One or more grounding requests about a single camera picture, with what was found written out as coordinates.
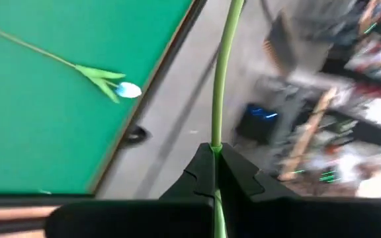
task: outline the green leaf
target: green leaf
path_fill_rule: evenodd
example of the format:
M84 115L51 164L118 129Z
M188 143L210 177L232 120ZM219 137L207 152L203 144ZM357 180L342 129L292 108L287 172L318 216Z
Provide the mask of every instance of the green leaf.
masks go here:
M105 83L104 79L97 77L88 77L92 83L96 84L113 102L120 103L117 95L110 89L110 87Z
M85 67L82 65L75 65L75 68L88 78L94 77L94 78L102 78L102 79L121 79L126 76L125 74L122 74L122 73L113 73L113 72L105 71L102 69L94 69L91 67Z

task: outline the green felt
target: green felt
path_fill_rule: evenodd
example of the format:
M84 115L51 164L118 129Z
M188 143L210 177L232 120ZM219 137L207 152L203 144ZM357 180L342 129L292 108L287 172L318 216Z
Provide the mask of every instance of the green felt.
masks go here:
M0 0L0 29L143 87L191 3ZM0 37L0 193L90 193L137 101Z

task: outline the pool table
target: pool table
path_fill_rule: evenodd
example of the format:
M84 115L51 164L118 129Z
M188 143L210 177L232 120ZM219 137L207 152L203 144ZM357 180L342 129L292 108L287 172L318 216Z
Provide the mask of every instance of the pool table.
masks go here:
M94 195L205 1L0 0L0 30L143 91L116 104L72 68L0 37L0 195Z

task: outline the green flexible stem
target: green flexible stem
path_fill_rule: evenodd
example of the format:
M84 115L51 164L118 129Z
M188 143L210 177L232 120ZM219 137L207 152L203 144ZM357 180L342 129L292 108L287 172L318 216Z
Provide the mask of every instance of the green flexible stem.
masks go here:
M216 74L214 77L214 92L212 96L212 124L211 124L211 148L213 150L216 163L222 150L222 113L224 85L226 82L226 72L230 50L232 48L233 37L239 22L244 0L232 0L229 13L224 26L220 52L217 57ZM222 195L220 189L216 189L214 209L214 237L226 238L226 223L224 220Z
M232 0L230 3L228 18L224 26L220 52L217 57L216 75L214 78L214 92L212 96L212 122L211 122L211 146L222 146L222 112L224 85L233 36L239 21L244 0Z

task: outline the concrete floor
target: concrete floor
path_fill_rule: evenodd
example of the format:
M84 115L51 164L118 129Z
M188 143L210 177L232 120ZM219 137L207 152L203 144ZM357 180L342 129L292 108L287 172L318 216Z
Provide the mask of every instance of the concrete floor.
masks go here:
M152 138L128 149L113 163L100 198L158 198L178 179L198 145L210 141L214 78L211 63L215 60L229 3L230 0L207 0L140 121ZM295 0L267 0L267 3L274 17L283 8L291 15L298 4ZM246 102L268 100L254 86L263 75L277 75L262 48L269 28L260 2L248 1L229 61L222 126L224 142L231 140L232 129ZM293 81L336 84L336 80L313 75L327 47L307 46L297 40L294 43L300 66L292 76ZM257 164L258 158L252 156L252 161Z

